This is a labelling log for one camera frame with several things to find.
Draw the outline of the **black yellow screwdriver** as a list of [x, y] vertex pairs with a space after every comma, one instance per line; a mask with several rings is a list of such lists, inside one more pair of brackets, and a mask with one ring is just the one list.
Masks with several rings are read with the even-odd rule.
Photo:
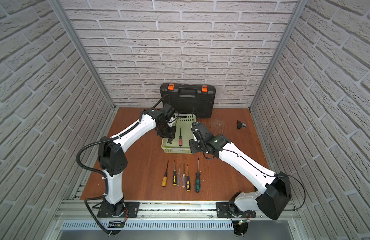
[[189, 166], [187, 165], [187, 175], [186, 175], [186, 189], [187, 192], [191, 191], [190, 175], [189, 175]]
[[173, 161], [173, 178], [172, 178], [172, 184], [174, 186], [177, 186], [177, 173], [176, 173], [176, 164], [175, 164], [175, 161]]

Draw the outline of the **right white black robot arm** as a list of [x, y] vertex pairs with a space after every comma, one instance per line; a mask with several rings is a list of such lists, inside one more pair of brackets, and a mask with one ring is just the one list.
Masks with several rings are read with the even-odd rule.
[[258, 164], [224, 135], [214, 136], [203, 123], [192, 123], [191, 131], [192, 154], [211, 155], [229, 164], [257, 189], [252, 193], [236, 193], [229, 201], [229, 212], [237, 217], [247, 211], [261, 211], [269, 219], [277, 220], [291, 199], [289, 177]]

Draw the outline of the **pink handle screwdriver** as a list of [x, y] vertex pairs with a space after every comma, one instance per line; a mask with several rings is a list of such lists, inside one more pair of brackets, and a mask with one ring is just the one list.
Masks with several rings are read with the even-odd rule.
[[183, 140], [182, 140], [182, 135], [181, 135], [181, 129], [179, 129], [179, 141], [178, 141], [178, 144], [180, 147], [182, 147], [183, 145]]

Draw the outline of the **orange handle screwdriver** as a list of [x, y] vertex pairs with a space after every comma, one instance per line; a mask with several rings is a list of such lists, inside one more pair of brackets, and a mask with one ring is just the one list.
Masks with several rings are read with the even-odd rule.
[[163, 188], [166, 187], [166, 184], [167, 184], [168, 164], [169, 164], [169, 161], [167, 161], [165, 173], [164, 173], [164, 176], [163, 176], [163, 179], [162, 179], [162, 183], [161, 183], [161, 186]]

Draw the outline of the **green black handle screwdriver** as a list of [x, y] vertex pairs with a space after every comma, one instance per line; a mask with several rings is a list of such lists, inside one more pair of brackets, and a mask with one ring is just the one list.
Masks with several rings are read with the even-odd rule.
[[200, 188], [201, 188], [201, 179], [200, 179], [200, 159], [198, 159], [198, 169], [197, 169], [197, 172], [196, 172], [196, 182], [195, 182], [195, 191], [196, 193], [199, 193], [200, 192]]

